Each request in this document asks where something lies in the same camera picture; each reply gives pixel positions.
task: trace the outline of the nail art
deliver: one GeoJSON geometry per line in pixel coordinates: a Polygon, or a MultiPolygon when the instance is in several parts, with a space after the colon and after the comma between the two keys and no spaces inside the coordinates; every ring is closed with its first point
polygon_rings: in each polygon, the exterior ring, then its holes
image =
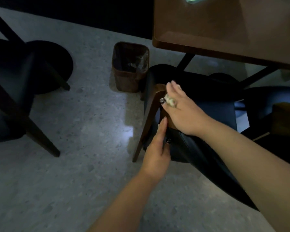
{"type": "Polygon", "coordinates": [[[165,98],[160,98],[159,102],[160,102],[161,104],[164,104],[164,103],[166,102],[166,100],[165,100],[165,98]]]}

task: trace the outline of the person's left hand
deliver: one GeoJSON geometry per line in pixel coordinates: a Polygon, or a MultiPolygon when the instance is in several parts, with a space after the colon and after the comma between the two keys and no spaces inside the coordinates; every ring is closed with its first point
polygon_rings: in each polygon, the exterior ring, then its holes
{"type": "Polygon", "coordinates": [[[146,174],[155,183],[158,183],[164,177],[171,160],[169,144],[166,143],[163,146],[167,124],[168,119],[164,117],[159,124],[156,135],[147,147],[140,170],[140,173],[146,174]]]}

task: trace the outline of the black wall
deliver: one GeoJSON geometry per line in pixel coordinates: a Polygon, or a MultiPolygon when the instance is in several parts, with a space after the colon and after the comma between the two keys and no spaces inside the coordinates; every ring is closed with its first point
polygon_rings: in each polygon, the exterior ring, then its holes
{"type": "Polygon", "coordinates": [[[0,0],[0,7],[151,39],[154,0],[137,3],[136,0],[0,0]]]}

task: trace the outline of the wooden table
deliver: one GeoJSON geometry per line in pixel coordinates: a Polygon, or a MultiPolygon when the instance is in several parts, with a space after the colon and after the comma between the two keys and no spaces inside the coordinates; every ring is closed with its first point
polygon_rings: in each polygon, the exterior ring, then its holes
{"type": "Polygon", "coordinates": [[[268,66],[258,80],[290,70],[290,0],[155,0],[152,42],[188,53],[182,70],[195,54],[268,66]]]}

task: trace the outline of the brown trash can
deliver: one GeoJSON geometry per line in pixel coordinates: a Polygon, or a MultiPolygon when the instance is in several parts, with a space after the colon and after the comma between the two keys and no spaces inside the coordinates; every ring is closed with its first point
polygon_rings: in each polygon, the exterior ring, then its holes
{"type": "Polygon", "coordinates": [[[139,81],[149,68],[149,49],[140,44],[117,42],[113,50],[112,74],[119,91],[137,93],[139,81]]]}

